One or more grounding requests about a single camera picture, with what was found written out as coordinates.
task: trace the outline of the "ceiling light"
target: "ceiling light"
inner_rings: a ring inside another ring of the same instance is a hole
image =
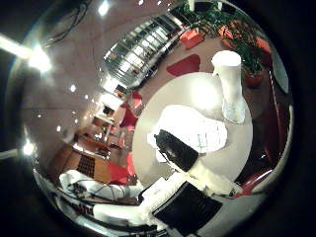
[[[101,6],[99,7],[99,14],[100,14],[102,17],[105,16],[105,15],[108,13],[109,8],[110,8],[109,3],[108,3],[107,0],[105,0],[105,1],[101,4]]]
[[[69,88],[69,90],[71,91],[71,92],[75,92],[76,91],[76,86],[75,85],[71,85],[71,87]]]
[[[50,60],[39,45],[35,47],[29,59],[29,66],[38,69],[40,72],[51,69]]]
[[[27,143],[23,146],[23,153],[25,155],[32,155],[34,152],[34,145],[31,144],[28,140]]]

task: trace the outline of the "chair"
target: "chair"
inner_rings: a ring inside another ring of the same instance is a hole
[[[204,40],[204,32],[198,32],[198,29],[187,30],[180,36],[180,41],[186,49],[196,46]]]
[[[125,126],[135,126],[137,123],[138,117],[136,117],[129,109],[129,107],[125,108],[125,115],[122,121],[119,124],[119,127]]]
[[[130,97],[133,99],[133,107],[137,109],[141,105],[142,97],[138,92],[132,92]]]
[[[185,182],[152,214],[169,227],[176,228],[183,236],[187,236],[201,229],[221,207],[221,202],[207,197]]]

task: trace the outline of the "white tabletop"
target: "white tabletop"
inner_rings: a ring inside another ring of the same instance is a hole
[[[206,153],[199,159],[212,172],[224,175],[230,181],[238,177],[247,162],[252,144],[252,119],[246,106],[244,123],[234,124],[226,120],[221,111],[222,98],[219,78],[204,72],[180,76],[156,92],[138,119],[132,142],[133,165],[144,186],[151,185],[160,177],[168,178],[172,174],[166,163],[157,161],[155,149],[147,143],[147,134],[157,123],[162,111],[170,105],[192,107],[209,119],[224,121],[228,132],[225,146]]]

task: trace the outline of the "fisheye lens view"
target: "fisheye lens view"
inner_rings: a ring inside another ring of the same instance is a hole
[[[225,236],[286,169],[278,48],[228,1],[56,1],[15,56],[6,125],[33,182],[90,236]]]

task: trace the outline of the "red cushion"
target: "red cushion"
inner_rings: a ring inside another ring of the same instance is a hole
[[[119,166],[111,161],[108,161],[108,170],[110,175],[110,182],[121,181],[121,179],[129,177],[129,173],[126,168]]]
[[[166,69],[174,76],[181,76],[187,73],[198,72],[200,58],[197,54],[192,54],[170,66]]]
[[[131,152],[128,152],[128,155],[126,157],[126,164],[127,164],[127,171],[130,176],[133,176],[135,174],[134,165],[132,163],[132,156]]]
[[[238,198],[240,196],[249,196],[252,189],[262,182],[273,170],[266,169],[264,171],[258,172],[255,175],[251,176],[242,186],[243,192],[241,194],[236,194],[234,197]]]

